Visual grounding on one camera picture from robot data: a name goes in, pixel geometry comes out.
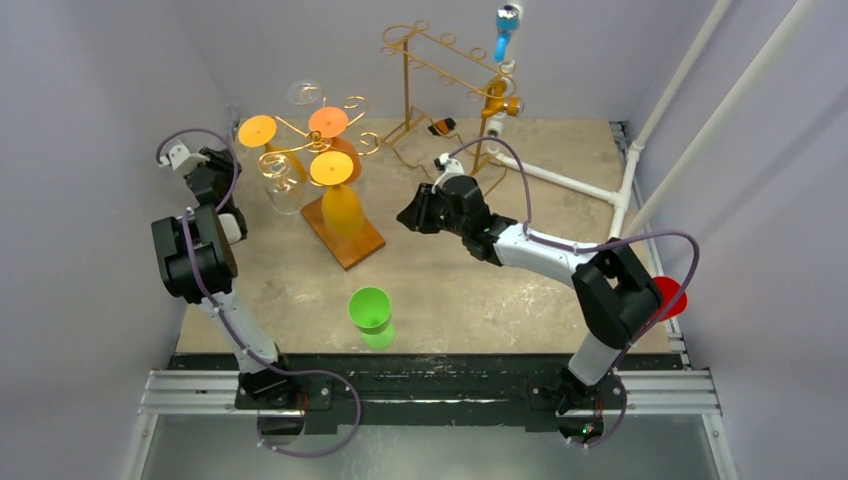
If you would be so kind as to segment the yellow goblet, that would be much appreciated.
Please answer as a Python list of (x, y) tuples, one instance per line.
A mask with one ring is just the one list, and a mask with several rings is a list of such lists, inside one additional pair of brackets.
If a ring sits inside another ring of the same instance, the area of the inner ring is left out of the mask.
[(277, 130), (277, 121), (273, 117), (256, 115), (242, 122), (237, 140), (245, 147), (264, 150), (257, 161), (257, 168), (264, 177), (279, 182), (290, 179), (303, 184), (307, 174), (297, 154), (273, 143)]
[(322, 186), (317, 184), (311, 175), (310, 180), (324, 189), (321, 213), (327, 228), (332, 233), (344, 237), (357, 235), (364, 227), (365, 215), (361, 201), (350, 184)]

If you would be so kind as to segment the yellow goblet front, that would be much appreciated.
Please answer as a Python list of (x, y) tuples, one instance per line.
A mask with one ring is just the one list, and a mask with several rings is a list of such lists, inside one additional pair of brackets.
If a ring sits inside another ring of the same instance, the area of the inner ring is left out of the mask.
[(310, 180), (324, 189), (321, 213), (327, 228), (332, 233), (344, 237), (357, 235), (364, 227), (365, 215), (361, 201), (350, 184), (322, 186), (317, 184), (311, 175)]

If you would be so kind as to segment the green plastic goblet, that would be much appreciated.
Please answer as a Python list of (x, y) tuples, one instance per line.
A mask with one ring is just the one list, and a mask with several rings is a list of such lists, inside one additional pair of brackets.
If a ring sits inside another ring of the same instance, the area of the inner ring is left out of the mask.
[(368, 348), (381, 350), (393, 342), (392, 303), (384, 290), (377, 287), (358, 289), (349, 299), (348, 315)]

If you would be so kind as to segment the gold scroll glass rack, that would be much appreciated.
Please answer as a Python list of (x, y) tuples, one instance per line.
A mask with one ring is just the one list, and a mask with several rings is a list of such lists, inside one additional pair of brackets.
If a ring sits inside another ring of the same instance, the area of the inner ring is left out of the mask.
[(323, 88), (310, 80), (293, 83), (286, 98), (309, 112), (304, 129), (280, 116), (259, 115), (257, 127), (242, 125), (239, 140), (264, 149), (257, 168), (271, 195), (300, 193), (307, 187), (320, 191), (310, 202), (298, 200), (294, 211), (348, 271), (385, 246), (354, 188), (363, 173), (362, 158), (376, 153), (381, 140), (372, 132), (362, 133), (359, 143), (366, 149), (361, 151), (344, 138), (346, 130), (364, 117), (368, 102), (350, 96), (340, 106), (331, 105)]

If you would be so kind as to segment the gold rectangular wire rack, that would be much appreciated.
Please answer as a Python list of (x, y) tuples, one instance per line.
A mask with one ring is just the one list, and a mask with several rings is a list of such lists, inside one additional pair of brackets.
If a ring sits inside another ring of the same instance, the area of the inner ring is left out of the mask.
[[(403, 116), (393, 129), (380, 137), (380, 142), (407, 169), (419, 171), (429, 179), (434, 177), (436, 170), (433, 167), (427, 167), (422, 162), (413, 162), (406, 158), (401, 151), (401, 145), (409, 134), (415, 130), (424, 129), (432, 135), (427, 127), (432, 122), (450, 117), (449, 115), (433, 116), (415, 104), (411, 81), (414, 71), (424, 70), (434, 74), (439, 85), (444, 88), (456, 87), (465, 91), (467, 99), (476, 105), (478, 111), (475, 133), (479, 137), (486, 135), (500, 136), (502, 134), (502, 122), (507, 118), (516, 118), (503, 113), (496, 114), (488, 120), (483, 120), (480, 116), (485, 100), (484, 90), (488, 82), (498, 75), (510, 77), (515, 83), (515, 90), (509, 92), (509, 95), (520, 97), (517, 82), (513, 78), (515, 71), (513, 61), (496, 63), (490, 58), (488, 52), (481, 47), (464, 50), (457, 46), (457, 37), (454, 34), (450, 32), (438, 35), (431, 33), (430, 23), (426, 20), (417, 20), (412, 24), (390, 25), (383, 30), (381, 39), (383, 42), (381, 53), (386, 56), (396, 56), (402, 60)], [(476, 67), (485, 73), (487, 79), (470, 79), (468, 76), (458, 73), (455, 68), (444, 65), (438, 60), (438, 56), (442, 53), (449, 54), (457, 60)], [(448, 136), (434, 137), (451, 139), (459, 145), (465, 143), (457, 126), (454, 132)]]

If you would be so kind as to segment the tall clear flute glass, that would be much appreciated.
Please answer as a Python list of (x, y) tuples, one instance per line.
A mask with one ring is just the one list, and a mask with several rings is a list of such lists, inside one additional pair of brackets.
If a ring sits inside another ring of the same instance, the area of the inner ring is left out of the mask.
[(286, 91), (286, 99), (297, 106), (320, 107), (326, 104), (326, 94), (320, 84), (312, 80), (298, 80), (293, 82)]

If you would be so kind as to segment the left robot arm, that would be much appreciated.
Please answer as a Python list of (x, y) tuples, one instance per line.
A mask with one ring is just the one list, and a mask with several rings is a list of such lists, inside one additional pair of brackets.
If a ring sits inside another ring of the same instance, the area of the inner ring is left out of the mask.
[(286, 360), (235, 290), (238, 268), (231, 244), (246, 238), (247, 227), (234, 200), (225, 198), (234, 179), (233, 157), (226, 150), (181, 148), (170, 155), (170, 164), (183, 174), (198, 209), (186, 219), (166, 217), (151, 224), (163, 285), (217, 325), (238, 363), (243, 399), (287, 408), (297, 399), (298, 382), (282, 372)]

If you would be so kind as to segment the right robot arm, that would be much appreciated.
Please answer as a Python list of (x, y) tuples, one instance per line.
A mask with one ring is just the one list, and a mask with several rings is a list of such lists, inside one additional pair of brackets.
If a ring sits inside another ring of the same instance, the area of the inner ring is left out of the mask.
[(526, 270), (575, 292), (588, 332), (565, 368), (561, 392), (576, 407), (599, 396), (602, 379), (664, 301), (628, 244), (612, 239), (568, 245), (537, 234), (492, 212), (468, 175), (452, 176), (440, 185), (420, 184), (397, 220), (421, 234), (450, 232), (477, 260)]

